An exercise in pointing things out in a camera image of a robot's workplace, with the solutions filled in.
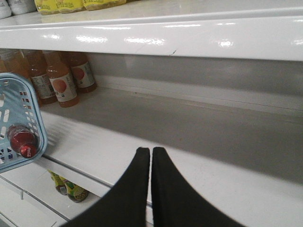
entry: yellow package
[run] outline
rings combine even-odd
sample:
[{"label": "yellow package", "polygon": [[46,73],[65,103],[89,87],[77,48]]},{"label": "yellow package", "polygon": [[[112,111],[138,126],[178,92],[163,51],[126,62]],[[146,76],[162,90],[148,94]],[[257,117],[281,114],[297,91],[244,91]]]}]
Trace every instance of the yellow package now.
[{"label": "yellow package", "polygon": [[50,15],[59,13],[55,0],[35,0],[38,12],[41,15]]},{"label": "yellow package", "polygon": [[126,3],[126,0],[83,0],[86,10],[105,9]]},{"label": "yellow package", "polygon": [[56,0],[60,13],[73,13],[85,10],[82,0]]}]

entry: orange juice bottle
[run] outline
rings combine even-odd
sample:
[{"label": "orange juice bottle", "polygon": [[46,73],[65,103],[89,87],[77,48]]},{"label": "orange juice bottle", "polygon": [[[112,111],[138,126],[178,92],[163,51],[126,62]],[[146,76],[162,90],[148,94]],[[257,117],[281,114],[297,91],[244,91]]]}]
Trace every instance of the orange juice bottle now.
[{"label": "orange juice bottle", "polygon": [[[28,79],[30,83],[32,82],[30,79],[29,73],[29,64],[26,59],[23,57],[20,50],[16,49],[2,49],[0,51],[0,57],[4,61],[4,65],[7,69],[7,72],[13,72],[18,75],[21,75]],[[39,105],[42,104],[41,99],[37,96]]]},{"label": "orange juice bottle", "polygon": [[88,93],[95,90],[97,85],[86,54],[82,52],[67,52],[63,55],[71,68],[72,75],[77,80],[79,92]]},{"label": "orange juice bottle", "polygon": [[41,51],[23,50],[30,66],[30,76],[43,104],[57,102],[53,86],[46,74],[47,63]]},{"label": "orange juice bottle", "polygon": [[47,75],[55,90],[61,107],[70,107],[79,102],[76,86],[69,67],[64,64],[57,51],[43,51],[47,62]]},{"label": "orange juice bottle", "polygon": [[4,65],[4,61],[0,59],[0,73],[3,72],[8,72],[8,70],[6,69],[5,65]]},{"label": "orange juice bottle", "polygon": [[16,50],[3,49],[0,52],[0,57],[4,61],[4,65],[8,72],[19,74],[30,80],[29,68],[25,68],[24,63],[16,57]]}]

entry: juice bottle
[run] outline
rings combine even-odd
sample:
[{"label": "juice bottle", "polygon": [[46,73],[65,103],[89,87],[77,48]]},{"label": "juice bottle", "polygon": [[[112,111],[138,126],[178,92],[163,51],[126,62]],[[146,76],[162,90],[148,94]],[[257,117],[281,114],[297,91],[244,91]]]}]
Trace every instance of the juice bottle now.
[{"label": "juice bottle", "polygon": [[37,153],[36,136],[22,124],[9,127],[8,139],[12,150],[25,158],[31,158]]},{"label": "juice bottle", "polygon": [[67,64],[67,66],[70,66],[67,62],[67,59],[68,59],[68,51],[60,51],[60,55],[61,55],[61,58],[63,60],[63,62],[65,64]]},{"label": "juice bottle", "polygon": [[62,195],[67,195],[67,190],[66,190],[65,184],[60,179],[60,176],[50,170],[47,170],[47,171],[51,174],[51,178],[55,182],[55,188],[58,191],[58,193],[60,193]]},{"label": "juice bottle", "polygon": [[59,52],[43,51],[43,54],[47,62],[47,75],[60,106],[76,105],[79,102],[79,97],[69,67],[62,62]]},{"label": "juice bottle", "polygon": [[81,202],[85,200],[86,197],[89,195],[89,191],[85,190],[84,188],[81,188],[80,186],[74,184],[73,182],[66,180],[62,176],[60,176],[60,179],[65,183],[67,189],[67,196],[73,202]]},{"label": "juice bottle", "polygon": [[[7,72],[13,72],[18,75],[21,75],[29,80],[30,73],[29,73],[29,64],[26,59],[23,57],[20,50],[17,49],[2,49],[0,50],[0,57],[4,62],[4,65],[7,69]],[[39,105],[42,104],[42,101],[39,96],[37,96]]]},{"label": "juice bottle", "polygon": [[30,66],[30,76],[43,104],[57,102],[53,86],[46,74],[47,63],[41,51],[23,50]]},{"label": "juice bottle", "polygon": [[24,67],[24,63],[16,57],[16,50],[2,49],[0,57],[4,61],[4,65],[9,72],[19,74],[30,80],[29,68]]},{"label": "juice bottle", "polygon": [[72,75],[76,78],[79,92],[88,93],[95,90],[97,85],[86,54],[82,52],[67,52],[63,55],[66,56]]},{"label": "juice bottle", "polygon": [[60,13],[74,13],[84,11],[82,0],[56,0]]},{"label": "juice bottle", "polygon": [[0,59],[0,73],[3,72],[8,72],[8,70],[6,69],[5,65],[4,65],[4,61]]}]

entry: plastic shopping basket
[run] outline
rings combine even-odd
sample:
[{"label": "plastic shopping basket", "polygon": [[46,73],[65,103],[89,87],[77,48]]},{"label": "plastic shopping basket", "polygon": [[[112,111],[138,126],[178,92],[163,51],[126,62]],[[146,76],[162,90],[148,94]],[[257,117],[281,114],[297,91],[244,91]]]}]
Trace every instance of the plastic shopping basket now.
[{"label": "plastic shopping basket", "polygon": [[[24,158],[11,149],[7,131],[13,124],[25,125],[36,135],[37,153],[32,158]],[[46,131],[33,86],[17,74],[0,73],[0,173],[40,158],[46,146]]]}]

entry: orange fruit image on label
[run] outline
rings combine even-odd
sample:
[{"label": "orange fruit image on label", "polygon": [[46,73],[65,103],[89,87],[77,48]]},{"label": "orange fruit image on label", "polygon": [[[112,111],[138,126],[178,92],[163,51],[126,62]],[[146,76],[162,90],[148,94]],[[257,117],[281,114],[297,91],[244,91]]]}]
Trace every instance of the orange fruit image on label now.
[{"label": "orange fruit image on label", "polygon": [[77,79],[77,80],[82,80],[85,76],[85,72],[78,67],[74,67],[71,69],[72,70],[72,74],[73,76]]},{"label": "orange fruit image on label", "polygon": [[52,82],[52,84],[54,89],[60,93],[63,93],[67,88],[66,83],[62,79],[56,79]]}]

